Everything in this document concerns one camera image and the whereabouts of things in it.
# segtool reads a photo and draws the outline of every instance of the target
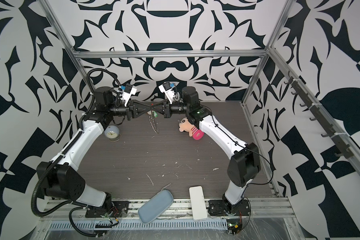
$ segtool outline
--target table surface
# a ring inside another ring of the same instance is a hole
[[[243,109],[237,101],[204,102],[223,126],[241,140],[251,143],[252,136]],[[162,187],[174,198],[189,198],[189,188],[202,186],[205,198],[220,198],[226,191],[229,159],[206,134],[194,140],[180,132],[178,120],[185,115],[157,117],[159,134],[149,122],[148,114],[119,126],[121,138],[111,142],[99,136],[84,156],[79,174],[86,183],[109,192],[113,198],[152,198]],[[115,122],[122,120],[116,117]],[[267,182],[261,171],[253,182]],[[246,197],[272,196],[269,185],[251,185]]]

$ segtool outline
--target pink plush toy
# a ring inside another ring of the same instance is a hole
[[[189,136],[193,137],[195,140],[199,140],[204,136],[204,133],[194,125],[190,124],[187,118],[183,118],[181,121],[179,120],[179,130],[180,132],[188,132]]]

